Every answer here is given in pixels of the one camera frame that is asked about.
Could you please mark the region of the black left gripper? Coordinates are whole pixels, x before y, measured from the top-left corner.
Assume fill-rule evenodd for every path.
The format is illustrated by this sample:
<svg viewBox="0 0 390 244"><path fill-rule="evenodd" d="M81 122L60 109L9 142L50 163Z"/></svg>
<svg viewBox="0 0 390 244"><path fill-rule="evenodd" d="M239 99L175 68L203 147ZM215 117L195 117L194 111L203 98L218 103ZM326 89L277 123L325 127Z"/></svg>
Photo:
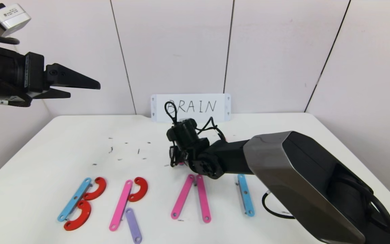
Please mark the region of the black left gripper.
<svg viewBox="0 0 390 244"><path fill-rule="evenodd" d="M42 55L19 54L0 48L0 98L19 98L27 94L33 99L65 99L71 93L53 88L44 89L44 58ZM45 67L45 80L50 86L101 89L101 84L63 65Z"/></svg>

